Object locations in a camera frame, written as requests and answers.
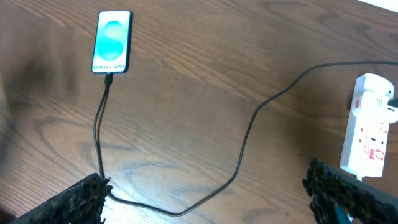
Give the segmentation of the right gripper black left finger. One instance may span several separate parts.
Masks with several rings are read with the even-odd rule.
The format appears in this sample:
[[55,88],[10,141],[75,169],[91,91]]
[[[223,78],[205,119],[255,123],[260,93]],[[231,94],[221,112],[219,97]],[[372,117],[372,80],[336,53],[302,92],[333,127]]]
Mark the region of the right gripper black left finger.
[[113,188],[110,180],[92,173],[12,221],[13,224],[104,224],[102,212]]

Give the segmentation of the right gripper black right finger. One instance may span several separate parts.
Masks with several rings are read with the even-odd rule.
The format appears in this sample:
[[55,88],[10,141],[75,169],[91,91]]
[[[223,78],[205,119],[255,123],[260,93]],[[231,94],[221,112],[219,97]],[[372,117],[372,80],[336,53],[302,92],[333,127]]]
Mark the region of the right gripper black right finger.
[[313,159],[302,181],[311,198],[309,208],[317,224],[397,224],[397,197],[389,195],[334,167]]

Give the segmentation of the Samsung Galaxy smartphone blue screen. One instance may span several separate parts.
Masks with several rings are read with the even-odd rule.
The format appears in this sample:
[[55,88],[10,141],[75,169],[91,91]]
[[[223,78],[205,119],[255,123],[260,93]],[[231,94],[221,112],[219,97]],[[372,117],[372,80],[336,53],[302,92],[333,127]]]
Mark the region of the Samsung Galaxy smartphone blue screen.
[[126,73],[129,69],[133,12],[101,11],[98,14],[91,71]]

